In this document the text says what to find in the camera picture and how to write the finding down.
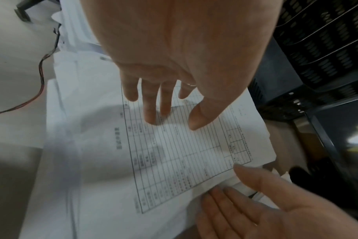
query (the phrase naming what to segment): black object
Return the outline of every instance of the black object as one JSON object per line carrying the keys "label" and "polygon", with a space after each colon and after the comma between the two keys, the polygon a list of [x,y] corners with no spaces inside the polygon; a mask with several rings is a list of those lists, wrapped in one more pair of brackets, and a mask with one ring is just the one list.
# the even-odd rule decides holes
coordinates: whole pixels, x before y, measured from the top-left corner
{"label": "black object", "polygon": [[[306,116],[348,190],[343,183],[335,182],[334,187],[341,185],[340,193],[358,207],[358,96],[311,110]],[[311,169],[318,170],[317,165]],[[324,170],[318,175],[325,175]]]}
{"label": "black object", "polygon": [[14,10],[17,16],[22,20],[23,22],[30,22],[31,19],[26,13],[26,10],[35,6],[38,3],[41,3],[44,0],[23,0],[18,5],[17,8]]}
{"label": "black object", "polygon": [[249,91],[287,121],[358,95],[358,0],[287,0]]}

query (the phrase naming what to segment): cable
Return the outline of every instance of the cable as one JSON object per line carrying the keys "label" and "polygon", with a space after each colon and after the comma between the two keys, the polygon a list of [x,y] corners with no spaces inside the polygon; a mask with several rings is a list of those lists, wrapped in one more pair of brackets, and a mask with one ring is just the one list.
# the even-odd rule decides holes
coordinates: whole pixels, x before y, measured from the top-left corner
{"label": "cable", "polygon": [[45,61],[46,59],[48,59],[50,56],[52,56],[53,53],[56,51],[57,46],[58,46],[58,41],[60,39],[60,31],[59,31],[60,26],[61,26],[61,24],[59,24],[58,28],[57,28],[57,36],[56,36],[56,41],[54,42],[54,48],[49,53],[45,54],[39,62],[39,74],[40,74],[40,84],[41,84],[39,92],[32,99],[30,99],[20,105],[12,107],[10,109],[0,111],[0,114],[20,109],[20,108],[28,105],[32,101],[36,100],[43,93],[44,87],[45,87],[45,80],[44,80],[44,72],[42,70],[42,62]]}

